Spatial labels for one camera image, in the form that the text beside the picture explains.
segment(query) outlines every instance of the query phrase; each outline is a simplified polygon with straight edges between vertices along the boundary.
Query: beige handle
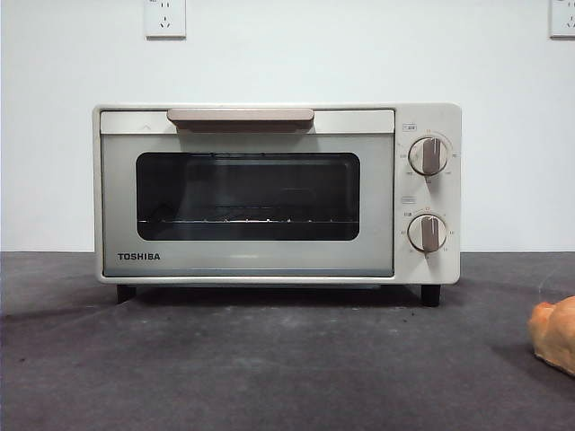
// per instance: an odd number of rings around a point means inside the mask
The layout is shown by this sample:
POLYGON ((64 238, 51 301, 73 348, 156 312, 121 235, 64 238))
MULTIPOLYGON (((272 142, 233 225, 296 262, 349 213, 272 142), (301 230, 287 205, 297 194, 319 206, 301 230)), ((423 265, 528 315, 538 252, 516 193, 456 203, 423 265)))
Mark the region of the beige handle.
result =
POLYGON ((179 129, 200 133, 296 132, 314 124, 308 109, 173 109, 167 117, 179 129))

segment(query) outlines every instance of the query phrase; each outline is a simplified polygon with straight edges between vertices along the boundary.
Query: label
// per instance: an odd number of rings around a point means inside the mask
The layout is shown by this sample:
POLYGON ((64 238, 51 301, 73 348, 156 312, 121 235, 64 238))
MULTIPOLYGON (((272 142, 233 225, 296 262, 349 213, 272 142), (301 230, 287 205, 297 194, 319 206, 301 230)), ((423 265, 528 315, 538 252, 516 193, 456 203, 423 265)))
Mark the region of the label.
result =
POLYGON ((417 131, 417 124, 405 123, 405 124, 403 124, 403 131, 404 132, 416 132, 417 131))
POLYGON ((116 253, 119 260, 160 260, 159 253, 116 253))

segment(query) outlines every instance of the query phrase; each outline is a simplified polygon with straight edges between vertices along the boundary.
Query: toshiba logo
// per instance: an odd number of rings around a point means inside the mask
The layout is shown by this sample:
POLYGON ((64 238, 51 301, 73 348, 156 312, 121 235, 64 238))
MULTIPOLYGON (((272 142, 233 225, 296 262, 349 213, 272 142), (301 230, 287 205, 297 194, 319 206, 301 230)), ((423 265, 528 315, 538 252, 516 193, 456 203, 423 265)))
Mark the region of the toshiba logo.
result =
POLYGON ((160 260, 159 253, 118 253, 119 260, 160 260))

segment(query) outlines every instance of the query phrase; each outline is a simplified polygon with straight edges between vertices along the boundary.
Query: beige knob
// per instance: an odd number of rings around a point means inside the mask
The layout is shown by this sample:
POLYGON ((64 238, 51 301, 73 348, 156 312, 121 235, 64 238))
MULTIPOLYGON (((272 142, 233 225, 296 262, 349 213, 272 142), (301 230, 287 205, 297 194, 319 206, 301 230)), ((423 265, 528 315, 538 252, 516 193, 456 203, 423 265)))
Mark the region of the beige knob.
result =
POLYGON ((411 220, 407 234, 411 245, 418 251, 432 253, 439 250, 446 241, 446 225, 439 217, 420 215, 411 220))
POLYGON ((435 175, 446 167, 447 147, 437 137, 424 137, 411 146, 409 159, 418 174, 435 175))

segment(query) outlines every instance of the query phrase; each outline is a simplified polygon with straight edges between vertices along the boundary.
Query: control panel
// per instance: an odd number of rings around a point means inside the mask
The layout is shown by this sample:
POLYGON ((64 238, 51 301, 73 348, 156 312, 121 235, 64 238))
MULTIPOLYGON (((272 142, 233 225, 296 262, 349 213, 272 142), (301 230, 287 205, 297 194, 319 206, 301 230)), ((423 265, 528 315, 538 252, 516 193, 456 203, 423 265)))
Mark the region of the control panel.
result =
POLYGON ((459 278, 461 111, 396 111, 395 275, 412 283, 459 278))

